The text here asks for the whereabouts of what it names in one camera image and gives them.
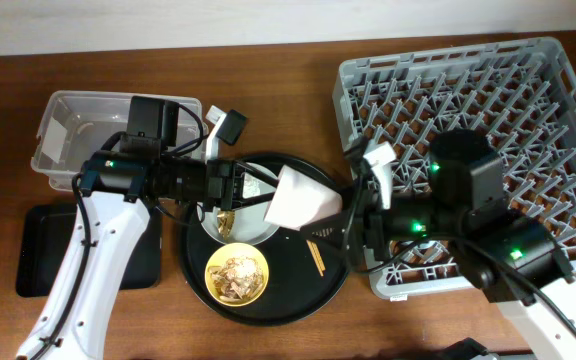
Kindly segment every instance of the black round tray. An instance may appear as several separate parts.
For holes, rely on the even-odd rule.
[[[243,160],[262,165],[275,174],[279,174],[283,165],[288,165],[336,189],[334,181],[322,170],[292,156],[260,154]],[[191,207],[186,213],[186,222],[196,221],[197,211]],[[221,246],[201,225],[183,227],[179,239],[181,269],[201,301],[225,318],[243,324],[274,326],[303,319],[326,305],[348,275],[342,261],[320,247],[326,267],[321,277],[306,241],[297,231],[279,228],[272,237],[256,246],[266,257],[270,270],[264,293],[250,305],[226,307],[212,298],[204,282],[206,263]]]

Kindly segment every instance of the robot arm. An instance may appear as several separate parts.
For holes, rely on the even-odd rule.
[[[346,159],[355,174],[374,174],[383,189],[388,183],[375,172],[377,161],[364,156],[373,151],[371,142],[358,140]],[[499,307],[539,359],[576,359],[572,266],[542,224],[508,208],[503,165],[494,149],[473,131],[453,130],[431,142],[429,160],[431,193],[393,195],[384,206],[388,202],[376,200],[383,191],[355,189],[357,200],[345,203],[338,215],[302,227],[302,236],[335,247],[360,273],[380,271],[405,255],[393,254],[392,242],[450,240],[460,273]],[[349,223],[350,231],[342,231]],[[323,229],[333,230],[318,236]],[[382,265],[357,270],[364,248]]]
[[[54,344],[43,358],[101,359],[110,313],[126,265],[137,241],[146,230],[150,215],[137,200],[124,195],[96,191],[83,199],[92,235],[86,270],[72,305]],[[84,228],[81,211],[48,301],[37,323],[17,352],[18,359],[35,359],[60,321],[84,255]]]
[[[576,281],[558,279],[543,291],[576,327]],[[531,305],[522,301],[497,303],[502,315],[515,325],[539,359],[576,359],[576,338],[552,313],[540,298]]]
[[[272,199],[272,194],[244,199],[245,173],[276,181],[246,164],[214,159],[216,146],[206,162],[179,157],[175,151],[185,145],[164,151],[175,145],[178,107],[183,108],[170,101],[133,97],[126,132],[113,135],[73,180],[78,212],[70,244],[17,359],[103,357],[108,320],[126,265],[148,225],[148,209],[159,206],[160,198],[201,202],[204,211],[215,206],[233,210]],[[235,111],[218,112],[216,136],[232,145],[246,118]],[[199,118],[189,114],[201,127]],[[200,136],[186,145],[201,140]],[[111,151],[117,143],[119,151]]]

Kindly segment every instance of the white cloth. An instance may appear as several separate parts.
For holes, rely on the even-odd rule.
[[[341,212],[341,195],[284,166],[264,221],[292,230]]]

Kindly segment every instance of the food in bowl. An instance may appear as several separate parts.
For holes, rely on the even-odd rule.
[[[226,260],[223,266],[208,268],[219,299],[229,303],[246,302],[263,289],[264,276],[257,260],[238,256]]]

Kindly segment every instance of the gray plastic dish rack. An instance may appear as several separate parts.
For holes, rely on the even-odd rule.
[[[553,38],[349,60],[333,92],[344,149],[359,136],[397,153],[393,191],[428,191],[428,145],[454,128],[487,136],[503,159],[511,207],[538,218],[576,271],[576,77]],[[403,300],[471,287],[436,241],[371,275],[375,294]],[[366,250],[368,266],[374,266]]]

